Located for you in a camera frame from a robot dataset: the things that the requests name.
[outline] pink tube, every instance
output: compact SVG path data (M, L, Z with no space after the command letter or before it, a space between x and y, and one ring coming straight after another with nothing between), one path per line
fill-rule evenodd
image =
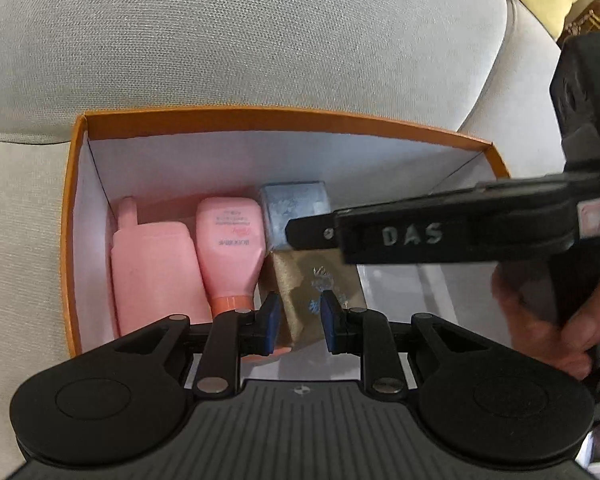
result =
M198 206L196 246L211 312L253 310L265 254L262 210L250 198L207 198Z

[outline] pink lotion bottle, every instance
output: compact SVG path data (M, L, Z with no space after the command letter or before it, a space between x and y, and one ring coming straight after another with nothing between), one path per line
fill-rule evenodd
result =
M118 207L111 273L121 335L171 314L186 314L192 324L212 321L187 226L181 222L138 225L132 197Z
M214 316L253 310L266 250L262 210L250 198L207 198L196 214L196 245Z

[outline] beige sofa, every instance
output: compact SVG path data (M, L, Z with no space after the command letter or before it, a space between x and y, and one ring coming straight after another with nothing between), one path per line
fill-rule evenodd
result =
M529 176L562 167L548 97L558 54L517 0L0 0L0 478L22 460L11 395L68 357L58 238L76 114L346 110L494 140ZM457 316L506 337L496 310Z

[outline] white surface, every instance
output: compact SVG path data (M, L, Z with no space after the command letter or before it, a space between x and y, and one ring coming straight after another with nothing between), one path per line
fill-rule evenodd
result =
M331 355L323 341L281 356L261 365L242 365L242 376L282 381L328 381L360 378L360 358Z
M591 461L593 445L593 434L589 431L589 433L587 433L587 436L584 438L584 441L580 446L580 450L576 455L575 459L576 462L580 465L580 467L584 469L586 469L589 466L589 462Z
M428 312L418 266L358 266L366 306L379 310L389 321L411 322L411 316Z
M385 202L429 191L477 155L425 142L317 132L178 134L90 146L110 203L131 195L139 206L312 180L324 181L334 209Z
M493 170L491 169L489 161L483 154L478 154L475 158L472 158L472 160L440 182L440 184L430 190L430 192L442 193L444 191L473 187L478 182L492 182L494 180L495 177L493 176Z
M560 131L549 97L559 55L538 20L519 0L510 0L507 39L461 131L494 142L513 177L562 171Z
M505 346L511 345L507 323L491 295L495 263L440 266L458 325Z
M442 266L439 265L421 265L420 275L424 288L425 297L431 296L431 303L434 306L429 311L446 319L451 323L458 324L456 307L446 286L446 279Z
M0 139L68 140L78 112L286 105L457 130L505 0L0 0Z
M117 336L109 266L115 229L116 221L85 140L78 158L74 205L75 311L83 352Z
M58 276L68 148L0 142L0 479L23 462L9 424L11 396L69 357Z

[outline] finger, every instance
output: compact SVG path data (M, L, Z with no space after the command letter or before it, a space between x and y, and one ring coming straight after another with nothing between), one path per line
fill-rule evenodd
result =
M600 342L600 284L562 329L562 341L570 348L587 350Z
M591 373L592 368L591 358L584 353L555 362L549 361L547 364L558 368L558 370L567 372L570 376L575 377L579 381L588 376Z

